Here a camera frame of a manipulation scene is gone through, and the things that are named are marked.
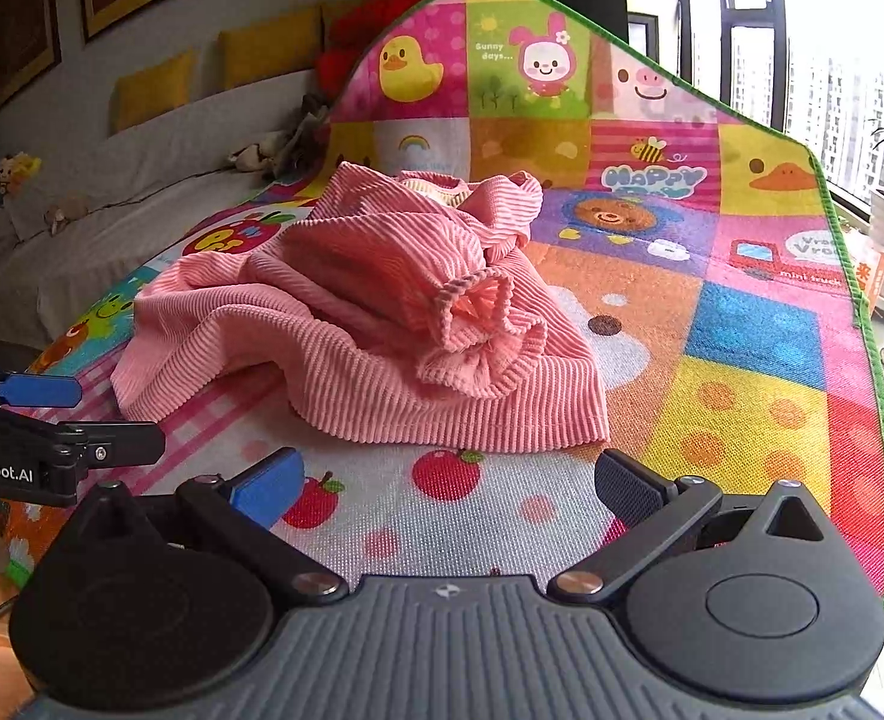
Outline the pink corduroy garment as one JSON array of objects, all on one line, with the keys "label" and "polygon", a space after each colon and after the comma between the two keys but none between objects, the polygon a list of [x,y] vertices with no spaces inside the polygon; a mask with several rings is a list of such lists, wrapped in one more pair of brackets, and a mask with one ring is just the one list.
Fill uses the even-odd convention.
[{"label": "pink corduroy garment", "polygon": [[528,172],[340,164],[305,220],[243,254],[187,255],[138,294],[118,408],[159,421],[273,364],[307,424],[359,444],[603,442],[602,372],[525,252],[541,203]]}]

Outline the white covered sofa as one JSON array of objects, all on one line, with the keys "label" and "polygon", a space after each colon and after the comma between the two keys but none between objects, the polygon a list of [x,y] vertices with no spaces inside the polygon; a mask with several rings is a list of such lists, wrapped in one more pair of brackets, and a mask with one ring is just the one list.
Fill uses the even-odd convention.
[{"label": "white covered sofa", "polygon": [[42,349],[130,271],[260,185],[230,158],[296,125],[309,71],[239,86],[45,161],[0,208],[0,343]]}]

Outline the colourful cartoon play mat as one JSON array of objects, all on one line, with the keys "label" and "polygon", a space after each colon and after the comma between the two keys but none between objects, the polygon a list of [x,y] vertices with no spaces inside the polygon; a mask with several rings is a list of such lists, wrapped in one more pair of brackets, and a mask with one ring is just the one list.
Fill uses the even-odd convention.
[{"label": "colourful cartoon play mat", "polygon": [[[884,590],[884,379],[805,146],[551,0],[426,0],[374,39],[314,143],[309,177],[206,216],[38,356],[40,374],[83,384],[79,418],[117,416],[112,374],[141,289],[184,257],[263,249],[338,164],[528,172],[543,200],[525,252],[597,361],[614,447],[728,493],[798,479]],[[266,359],[206,385],[164,431],[163,458],[123,472],[131,491],[296,447],[304,493],[276,532],[346,577],[549,577],[623,533],[590,491],[593,447],[344,444],[305,424]]]}]

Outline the small plush toy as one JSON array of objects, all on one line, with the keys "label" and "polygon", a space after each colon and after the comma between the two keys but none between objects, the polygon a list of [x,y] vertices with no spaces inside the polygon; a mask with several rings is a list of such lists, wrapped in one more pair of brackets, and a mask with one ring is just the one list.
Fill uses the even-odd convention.
[{"label": "small plush toy", "polygon": [[0,200],[14,199],[41,167],[40,158],[24,151],[0,160]]}]

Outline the yellow cushion left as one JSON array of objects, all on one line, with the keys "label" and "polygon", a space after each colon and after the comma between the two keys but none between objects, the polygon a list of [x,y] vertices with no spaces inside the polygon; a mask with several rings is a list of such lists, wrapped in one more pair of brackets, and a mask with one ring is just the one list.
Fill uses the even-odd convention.
[{"label": "yellow cushion left", "polygon": [[190,101],[197,52],[186,50],[160,64],[118,78],[112,132],[144,124]]}]

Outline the yellow cushion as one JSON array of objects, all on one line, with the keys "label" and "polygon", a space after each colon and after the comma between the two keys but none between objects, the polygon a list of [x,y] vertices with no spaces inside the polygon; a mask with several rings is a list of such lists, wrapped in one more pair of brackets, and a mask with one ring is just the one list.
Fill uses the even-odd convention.
[{"label": "yellow cushion", "polygon": [[160,64],[118,78],[112,132],[144,124],[190,101],[197,52],[186,50]]},{"label": "yellow cushion", "polygon": [[218,43],[224,89],[310,70],[323,46],[321,8],[285,11],[243,28],[221,31]]}]

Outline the orange printed box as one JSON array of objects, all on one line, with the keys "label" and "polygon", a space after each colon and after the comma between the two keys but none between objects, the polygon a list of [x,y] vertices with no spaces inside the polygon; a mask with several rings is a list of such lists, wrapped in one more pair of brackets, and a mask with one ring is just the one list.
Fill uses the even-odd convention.
[{"label": "orange printed box", "polygon": [[873,312],[884,283],[884,247],[857,229],[847,229],[844,232],[844,242],[855,273],[855,281],[867,300],[868,312]]}]

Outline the grey cloth on sofa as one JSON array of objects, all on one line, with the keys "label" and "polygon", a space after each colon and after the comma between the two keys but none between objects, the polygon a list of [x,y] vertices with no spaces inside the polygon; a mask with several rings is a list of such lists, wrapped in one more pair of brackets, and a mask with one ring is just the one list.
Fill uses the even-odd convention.
[{"label": "grey cloth on sofa", "polygon": [[320,153],[317,130],[325,124],[328,101],[320,94],[305,94],[299,114],[287,130],[266,133],[260,140],[229,154],[229,164],[239,172],[257,172],[265,179],[299,177],[309,171]]}]

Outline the yellow cushion middle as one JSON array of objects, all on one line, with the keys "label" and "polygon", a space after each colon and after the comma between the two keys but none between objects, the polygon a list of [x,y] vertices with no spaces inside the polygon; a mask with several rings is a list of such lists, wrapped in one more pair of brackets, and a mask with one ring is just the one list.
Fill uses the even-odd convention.
[{"label": "yellow cushion middle", "polygon": [[224,89],[310,70],[323,46],[321,8],[285,11],[243,28],[221,31],[218,43]]}]

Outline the red plush cushion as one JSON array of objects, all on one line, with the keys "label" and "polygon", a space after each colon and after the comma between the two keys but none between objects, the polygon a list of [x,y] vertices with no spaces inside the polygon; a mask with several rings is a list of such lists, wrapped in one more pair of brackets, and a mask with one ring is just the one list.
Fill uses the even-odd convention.
[{"label": "red plush cushion", "polygon": [[343,91],[357,60],[385,29],[421,0],[326,0],[321,4],[321,46],[315,60],[318,89],[328,101]]}]

